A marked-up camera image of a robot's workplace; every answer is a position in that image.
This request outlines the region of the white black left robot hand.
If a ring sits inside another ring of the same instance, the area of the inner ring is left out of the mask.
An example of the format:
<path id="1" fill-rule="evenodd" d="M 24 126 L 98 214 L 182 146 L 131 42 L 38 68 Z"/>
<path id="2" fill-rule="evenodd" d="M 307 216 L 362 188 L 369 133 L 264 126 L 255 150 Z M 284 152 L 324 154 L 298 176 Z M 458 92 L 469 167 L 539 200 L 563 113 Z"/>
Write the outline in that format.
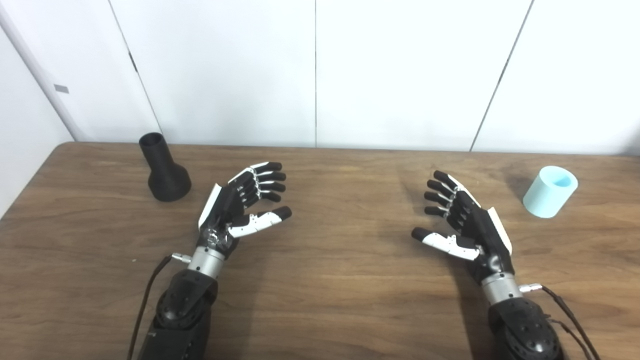
<path id="1" fill-rule="evenodd" d="M 224 186 L 215 184 L 198 219 L 197 246 L 228 259 L 243 237 L 289 219 L 288 206 L 247 213 L 261 200 L 281 202 L 285 180 L 281 162 L 268 161 L 246 167 Z"/>

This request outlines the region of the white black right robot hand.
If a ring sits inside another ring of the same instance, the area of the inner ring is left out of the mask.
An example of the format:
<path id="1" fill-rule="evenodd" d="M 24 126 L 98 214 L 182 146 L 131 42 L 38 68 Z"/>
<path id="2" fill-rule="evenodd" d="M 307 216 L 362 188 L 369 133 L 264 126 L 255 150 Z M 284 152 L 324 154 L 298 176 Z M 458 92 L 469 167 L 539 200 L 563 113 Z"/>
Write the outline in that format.
<path id="1" fill-rule="evenodd" d="M 427 187 L 429 190 L 423 196 L 434 205 L 426 206 L 423 211 L 444 219 L 454 234 L 415 227 L 412 238 L 465 260 L 467 271 L 477 284 L 499 274 L 514 276 L 513 246 L 496 209 L 482 207 L 461 182 L 440 170 L 434 171 Z"/>

